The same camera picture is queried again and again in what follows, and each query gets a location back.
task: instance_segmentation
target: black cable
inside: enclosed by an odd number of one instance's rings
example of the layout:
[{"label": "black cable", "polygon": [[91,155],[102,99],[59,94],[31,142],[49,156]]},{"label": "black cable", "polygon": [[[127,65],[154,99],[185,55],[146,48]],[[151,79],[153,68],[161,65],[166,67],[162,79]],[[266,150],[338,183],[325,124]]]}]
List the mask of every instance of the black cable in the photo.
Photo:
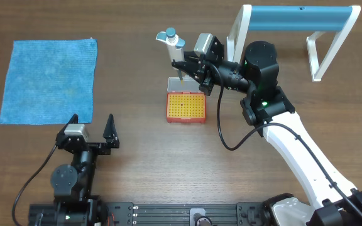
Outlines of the black cable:
[{"label": "black cable", "polygon": [[251,130],[247,135],[245,135],[245,137],[233,148],[230,148],[226,142],[223,139],[223,135],[221,133],[221,127],[220,127],[220,103],[221,103],[221,98],[223,96],[223,90],[224,90],[224,84],[223,84],[223,79],[221,77],[221,74],[219,72],[219,70],[216,68],[216,66],[214,66],[212,63],[209,63],[210,67],[212,70],[215,71],[216,76],[219,76],[220,78],[220,94],[219,94],[219,99],[217,100],[217,130],[219,131],[219,136],[220,136],[220,140],[223,143],[224,147],[226,147],[226,149],[230,150],[230,151],[234,151],[236,149],[238,149],[252,134],[256,133],[257,131],[268,127],[268,126],[279,126],[282,127],[284,129],[286,129],[288,132],[290,132],[291,134],[293,134],[295,136],[296,139],[298,139],[302,145],[306,148],[306,150],[309,152],[309,154],[312,156],[312,158],[314,159],[314,161],[317,163],[318,167],[321,169],[321,171],[323,172],[323,174],[325,175],[326,179],[330,182],[330,184],[332,185],[332,187],[343,197],[344,201],[346,201],[346,203],[358,214],[358,216],[362,219],[362,212],[360,209],[358,209],[356,207],[356,205],[350,201],[350,199],[343,193],[342,190],[340,190],[340,188],[337,186],[337,183],[335,181],[332,180],[331,176],[329,176],[329,173],[327,173],[326,169],[323,167],[323,165],[321,164],[321,162],[318,160],[317,156],[312,152],[311,148],[307,145],[307,143],[305,143],[305,141],[301,138],[300,135],[298,135],[296,132],[294,132],[291,128],[289,128],[288,126],[281,124],[281,123],[276,123],[276,122],[271,122],[268,124],[264,124],[261,126],[258,126],[256,128],[254,128],[253,130]]},{"label": "black cable", "polygon": [[28,184],[32,181],[32,179],[44,168],[44,166],[47,164],[48,160],[50,160],[51,156],[53,155],[55,149],[57,148],[56,145],[54,145],[54,147],[51,149],[50,154],[48,154],[47,158],[44,160],[44,163],[38,168],[38,170],[36,171],[36,173],[34,173],[29,179],[28,181],[26,181],[25,185],[23,185],[22,189],[20,189],[18,196],[15,199],[15,202],[13,203],[12,206],[12,220],[15,223],[15,225],[17,226],[21,226],[20,223],[16,220],[15,217],[15,209],[16,209],[16,204],[18,204],[19,198],[22,195],[23,191],[25,190],[26,186],[28,186]]}]

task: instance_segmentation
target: blue towel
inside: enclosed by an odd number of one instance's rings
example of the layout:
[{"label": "blue towel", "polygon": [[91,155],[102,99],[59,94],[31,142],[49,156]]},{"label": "blue towel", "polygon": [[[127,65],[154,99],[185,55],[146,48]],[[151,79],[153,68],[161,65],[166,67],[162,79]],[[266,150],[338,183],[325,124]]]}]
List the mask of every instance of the blue towel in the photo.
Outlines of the blue towel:
[{"label": "blue towel", "polygon": [[79,123],[93,115],[97,41],[14,41],[0,124]]}]

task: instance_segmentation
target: blue cloth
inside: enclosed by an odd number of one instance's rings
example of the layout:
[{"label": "blue cloth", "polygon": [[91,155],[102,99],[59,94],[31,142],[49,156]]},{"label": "blue cloth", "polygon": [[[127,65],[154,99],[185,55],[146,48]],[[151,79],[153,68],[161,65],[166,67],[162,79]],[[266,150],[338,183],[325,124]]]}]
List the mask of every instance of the blue cloth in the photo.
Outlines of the blue cloth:
[{"label": "blue cloth", "polygon": [[14,41],[0,124],[79,123],[93,115],[97,41]]}]

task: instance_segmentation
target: transparent lid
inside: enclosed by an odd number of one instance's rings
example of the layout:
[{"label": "transparent lid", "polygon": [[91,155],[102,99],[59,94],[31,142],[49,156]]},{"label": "transparent lid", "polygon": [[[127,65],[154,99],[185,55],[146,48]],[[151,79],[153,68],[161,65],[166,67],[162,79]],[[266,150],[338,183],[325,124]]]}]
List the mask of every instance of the transparent lid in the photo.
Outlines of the transparent lid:
[{"label": "transparent lid", "polygon": [[182,81],[178,77],[168,78],[167,92],[201,92],[199,83],[189,76],[185,76]]}]

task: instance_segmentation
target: wooden table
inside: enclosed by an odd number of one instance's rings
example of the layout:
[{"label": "wooden table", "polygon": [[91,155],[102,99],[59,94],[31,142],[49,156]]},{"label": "wooden table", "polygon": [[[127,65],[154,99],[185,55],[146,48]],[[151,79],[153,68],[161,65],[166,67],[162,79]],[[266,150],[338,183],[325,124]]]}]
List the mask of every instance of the wooden table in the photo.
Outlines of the wooden table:
[{"label": "wooden table", "polygon": [[[109,113],[114,114],[120,149],[97,162],[93,194],[104,200],[134,203],[261,202],[289,192],[307,201],[282,157],[259,135],[237,151],[227,151],[216,128],[219,88],[207,98],[205,124],[168,124],[167,78],[177,74],[159,31],[173,26],[193,49],[200,33],[225,44],[244,3],[279,1],[12,1],[0,0],[0,110],[14,40],[97,39],[94,117],[87,125],[102,141]],[[362,1],[284,1],[285,5],[349,6]],[[305,37],[309,33],[250,32],[274,43],[279,85],[300,114],[309,134],[335,167],[362,190],[362,10],[322,82],[311,82]],[[326,54],[332,34],[318,41]],[[236,144],[252,127],[241,115],[243,94],[226,91],[221,108],[224,138]],[[0,125],[0,225],[12,225],[11,208],[19,189],[46,158],[62,125]],[[16,209],[26,224],[30,203],[51,203],[52,171],[71,162],[57,150],[30,183]]]}]

